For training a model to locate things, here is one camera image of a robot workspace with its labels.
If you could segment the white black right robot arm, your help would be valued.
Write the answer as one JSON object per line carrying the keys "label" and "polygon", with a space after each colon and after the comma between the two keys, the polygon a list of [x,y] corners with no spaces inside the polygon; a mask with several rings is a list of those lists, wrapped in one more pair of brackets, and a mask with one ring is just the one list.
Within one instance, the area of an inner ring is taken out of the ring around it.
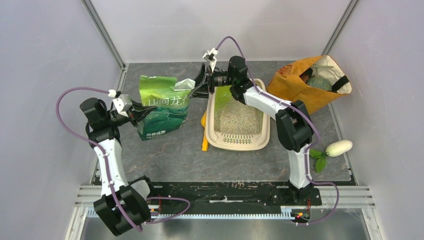
{"label": "white black right robot arm", "polygon": [[273,118],[277,137],[287,150],[289,157],[289,200],[300,205],[309,198],[313,190],[310,175],[309,149],[313,140],[314,126],[305,104],[297,100],[290,102],[278,98],[259,88],[252,78],[246,60],[232,56],[227,70],[216,67],[216,54],[206,53],[190,97],[208,98],[217,87],[229,86],[231,96],[236,101],[256,108]]}

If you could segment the green cat litter bag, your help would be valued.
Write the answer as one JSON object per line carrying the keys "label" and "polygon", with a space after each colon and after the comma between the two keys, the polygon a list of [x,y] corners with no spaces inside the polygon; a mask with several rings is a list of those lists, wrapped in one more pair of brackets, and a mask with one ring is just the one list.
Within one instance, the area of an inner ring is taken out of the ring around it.
{"label": "green cat litter bag", "polygon": [[138,127],[143,141],[180,129],[188,116],[189,94],[195,88],[195,81],[186,78],[178,80],[168,76],[140,76],[139,94],[143,106],[155,109]]}

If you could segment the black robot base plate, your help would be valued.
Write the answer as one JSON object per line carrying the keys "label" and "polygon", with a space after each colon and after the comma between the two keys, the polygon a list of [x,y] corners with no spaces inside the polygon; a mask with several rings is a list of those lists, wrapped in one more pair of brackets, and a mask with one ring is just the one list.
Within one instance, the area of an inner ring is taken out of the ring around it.
{"label": "black robot base plate", "polygon": [[281,207],[321,206],[317,187],[297,193],[287,181],[153,181],[151,200],[160,205],[161,214],[187,215],[277,214]]}

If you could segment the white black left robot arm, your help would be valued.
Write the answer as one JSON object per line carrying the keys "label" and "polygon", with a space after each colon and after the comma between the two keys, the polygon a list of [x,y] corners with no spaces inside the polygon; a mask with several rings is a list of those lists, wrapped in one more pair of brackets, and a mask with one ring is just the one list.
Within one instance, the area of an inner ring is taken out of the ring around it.
{"label": "white black left robot arm", "polygon": [[115,108],[91,97],[79,108],[87,118],[85,131],[100,166],[100,199],[93,203],[95,213],[114,236],[136,229],[152,218],[148,204],[157,198],[151,180],[141,176],[128,181],[122,163],[122,144],[119,127],[131,123],[139,125],[155,106],[143,106],[126,94],[113,99]]}

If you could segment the yellow plastic scoop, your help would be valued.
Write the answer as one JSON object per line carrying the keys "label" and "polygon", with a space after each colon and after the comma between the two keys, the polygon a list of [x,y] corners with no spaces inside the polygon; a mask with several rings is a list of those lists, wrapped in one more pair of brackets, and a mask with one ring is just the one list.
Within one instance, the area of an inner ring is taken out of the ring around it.
{"label": "yellow plastic scoop", "polygon": [[202,139],[202,146],[201,146],[201,150],[203,152],[207,152],[209,149],[209,142],[206,137],[206,120],[207,120],[207,112],[205,111],[200,120],[200,124],[203,127],[203,139]]}

